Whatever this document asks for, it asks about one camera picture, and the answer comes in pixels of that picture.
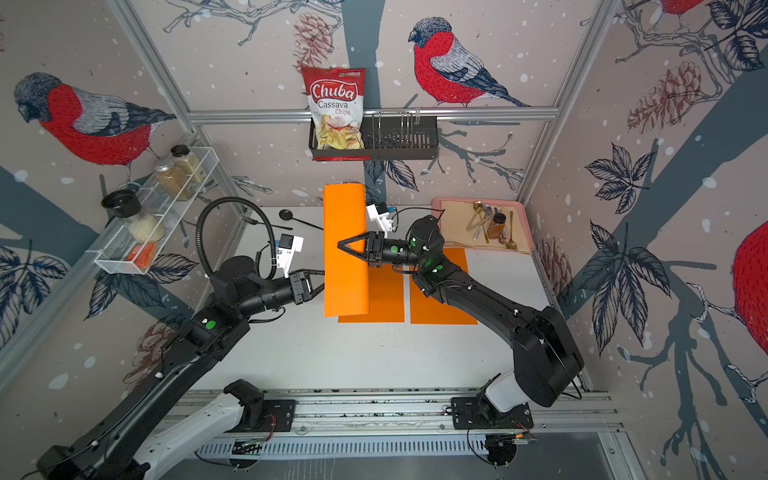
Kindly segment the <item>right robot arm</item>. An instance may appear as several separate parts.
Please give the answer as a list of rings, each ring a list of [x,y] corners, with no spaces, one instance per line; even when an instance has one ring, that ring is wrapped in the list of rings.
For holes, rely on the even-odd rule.
[[[498,413],[533,402],[550,407],[566,392],[584,360],[563,315],[510,300],[474,280],[443,253],[444,238],[432,215],[416,220],[403,240],[368,231],[337,248],[370,266],[408,266],[407,274],[428,298],[473,317],[504,340],[513,369],[491,379],[480,399]]]

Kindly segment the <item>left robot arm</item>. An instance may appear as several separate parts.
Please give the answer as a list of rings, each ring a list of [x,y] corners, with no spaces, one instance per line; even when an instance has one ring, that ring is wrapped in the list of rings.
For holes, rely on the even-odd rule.
[[[152,431],[200,378],[249,332],[252,316],[301,305],[323,288],[316,269],[287,276],[259,275],[252,258],[235,256],[207,272],[213,293],[207,306],[161,350],[150,377],[102,421],[70,446],[55,445],[37,462],[46,479],[148,479],[159,473]]]

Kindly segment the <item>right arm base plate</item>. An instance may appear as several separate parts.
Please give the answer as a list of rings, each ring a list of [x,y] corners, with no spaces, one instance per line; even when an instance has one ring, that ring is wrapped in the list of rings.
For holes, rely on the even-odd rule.
[[[455,430],[533,428],[527,403],[499,412],[488,401],[478,397],[453,397],[445,412],[452,418]]]

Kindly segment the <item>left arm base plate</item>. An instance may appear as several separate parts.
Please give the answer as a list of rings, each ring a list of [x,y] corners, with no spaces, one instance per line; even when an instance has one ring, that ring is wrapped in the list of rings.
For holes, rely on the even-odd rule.
[[[245,432],[289,432],[297,405],[295,400],[258,400],[244,409],[241,426]]]

